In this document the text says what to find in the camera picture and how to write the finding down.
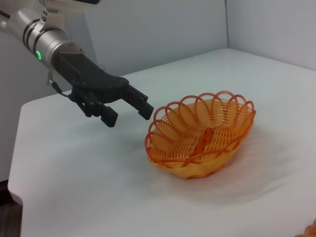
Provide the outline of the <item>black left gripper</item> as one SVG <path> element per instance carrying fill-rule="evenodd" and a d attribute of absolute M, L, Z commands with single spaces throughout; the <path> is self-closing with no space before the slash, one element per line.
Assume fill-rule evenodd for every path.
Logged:
<path fill-rule="evenodd" d="M 153 113 L 148 97 L 129 85 L 129 81 L 110 75 L 83 54 L 57 53 L 55 71 L 73 88 L 69 99 L 76 103 L 87 117 L 100 117 L 108 127 L 114 127 L 118 114 L 104 104 L 123 99 L 145 120 Z"/>

